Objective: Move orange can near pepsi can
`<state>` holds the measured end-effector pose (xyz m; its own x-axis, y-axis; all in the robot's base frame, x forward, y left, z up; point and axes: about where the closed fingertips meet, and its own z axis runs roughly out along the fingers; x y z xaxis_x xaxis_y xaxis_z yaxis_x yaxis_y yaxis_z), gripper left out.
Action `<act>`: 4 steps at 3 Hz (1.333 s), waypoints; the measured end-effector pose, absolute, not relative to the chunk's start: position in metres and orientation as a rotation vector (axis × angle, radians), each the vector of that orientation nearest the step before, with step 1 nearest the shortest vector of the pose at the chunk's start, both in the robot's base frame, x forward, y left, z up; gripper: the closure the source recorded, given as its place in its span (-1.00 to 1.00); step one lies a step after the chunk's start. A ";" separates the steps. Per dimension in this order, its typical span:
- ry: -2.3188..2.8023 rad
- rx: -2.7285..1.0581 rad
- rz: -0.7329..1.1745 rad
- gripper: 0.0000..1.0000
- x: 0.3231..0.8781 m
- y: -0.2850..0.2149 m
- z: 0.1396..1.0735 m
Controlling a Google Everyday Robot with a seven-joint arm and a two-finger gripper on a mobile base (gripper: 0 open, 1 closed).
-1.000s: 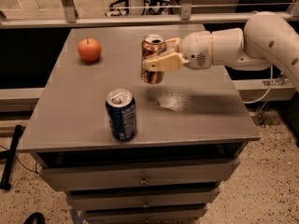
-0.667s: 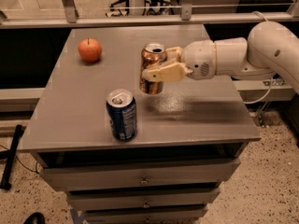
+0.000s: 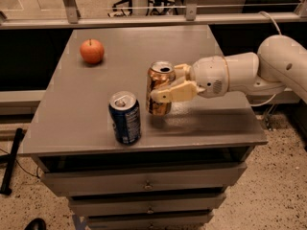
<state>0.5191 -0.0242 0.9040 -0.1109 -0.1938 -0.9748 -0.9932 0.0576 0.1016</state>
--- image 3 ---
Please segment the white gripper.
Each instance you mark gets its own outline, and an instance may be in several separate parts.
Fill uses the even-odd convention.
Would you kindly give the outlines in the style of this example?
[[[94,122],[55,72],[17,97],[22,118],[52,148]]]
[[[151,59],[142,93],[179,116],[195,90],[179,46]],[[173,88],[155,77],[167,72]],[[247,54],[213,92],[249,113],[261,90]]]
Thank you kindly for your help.
[[[193,66],[194,81],[191,79],[191,66],[179,64],[174,67],[176,79],[183,78],[182,83],[155,89],[150,96],[156,103],[176,103],[191,101],[197,95],[204,98],[223,96],[229,86],[228,66],[223,57],[204,57]]]

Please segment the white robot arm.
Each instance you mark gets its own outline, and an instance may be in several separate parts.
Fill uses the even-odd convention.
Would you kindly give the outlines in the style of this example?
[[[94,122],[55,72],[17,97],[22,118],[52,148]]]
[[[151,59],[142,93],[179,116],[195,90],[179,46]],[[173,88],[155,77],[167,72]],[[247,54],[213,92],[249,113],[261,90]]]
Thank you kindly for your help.
[[[256,53],[204,57],[175,69],[175,81],[151,92],[155,102],[185,102],[197,95],[216,98],[231,91],[269,96],[286,88],[307,102],[307,50],[282,34],[266,38]]]

